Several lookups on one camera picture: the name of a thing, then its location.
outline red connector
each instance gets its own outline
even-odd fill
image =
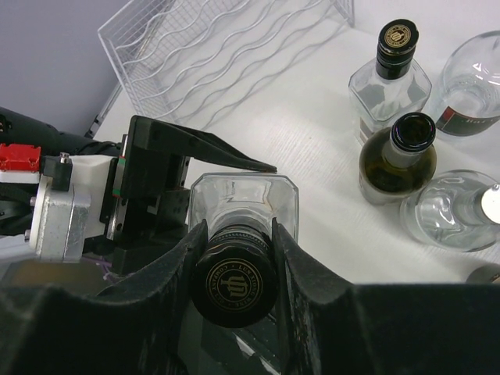
[[[0,144],[0,170],[37,172],[40,169],[40,157],[40,147]]]

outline glass bottle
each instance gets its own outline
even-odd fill
[[[479,134],[500,120],[500,30],[453,52],[425,112],[447,139]]]
[[[413,59],[418,39],[412,21],[388,23],[378,38],[377,57],[351,76],[352,121],[362,145],[401,115],[419,112],[429,98],[430,80]]]
[[[359,156],[363,197],[383,205],[423,188],[436,170],[435,135],[432,119],[419,112],[407,113],[373,135]]]
[[[206,220],[207,250],[191,279],[198,311],[223,327],[266,316],[277,297],[272,221],[298,240],[298,189],[268,173],[206,173],[191,188],[189,230]]]
[[[488,248],[500,233],[500,184],[471,170],[443,173],[402,203],[401,221],[424,243],[457,252]]]
[[[500,284],[500,265],[491,263],[479,267],[467,277],[467,283]]]

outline circular gold emblem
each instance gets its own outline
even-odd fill
[[[390,47],[402,47],[409,42],[412,32],[405,25],[394,25],[386,31],[384,40]]]
[[[218,262],[206,278],[206,290],[212,302],[231,312],[242,312],[257,303],[262,285],[259,271],[244,259]]]

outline white table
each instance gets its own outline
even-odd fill
[[[351,282],[461,282],[484,263],[500,263],[496,248],[458,254],[421,245],[402,231],[395,207],[375,208],[363,200],[357,182],[360,146],[353,136],[348,103],[348,79],[374,57],[378,31],[386,22],[409,18],[417,24],[420,41],[415,57],[435,80],[460,43],[498,27],[500,4],[480,3],[358,0],[355,29],[345,27],[324,45],[299,54],[290,65],[301,43],[321,41],[334,24],[322,23],[297,37],[272,63],[252,74],[285,71],[262,81],[246,100],[219,113],[208,129],[248,156],[277,166],[298,185],[299,244]],[[243,95],[257,79],[241,82],[226,95],[230,98],[213,103],[213,109],[234,102],[237,93]],[[206,122],[213,112],[208,107],[198,118]],[[133,114],[122,92],[96,139],[120,141]],[[500,159],[495,151],[499,136],[500,127],[494,127],[459,146],[436,140],[438,172],[474,169],[500,180],[500,169],[494,165]],[[193,162],[186,186],[202,173],[223,170],[228,168]]]

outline black bottle cap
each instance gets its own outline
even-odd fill
[[[378,37],[377,73],[387,80],[404,76],[418,40],[419,31],[410,20],[394,20],[385,25]]]
[[[264,318],[277,298],[277,276],[265,236],[247,226],[212,237],[191,278],[191,299],[210,322],[241,328]]]
[[[436,138],[436,125],[426,114],[406,113],[392,126],[391,139],[402,151],[421,152]]]

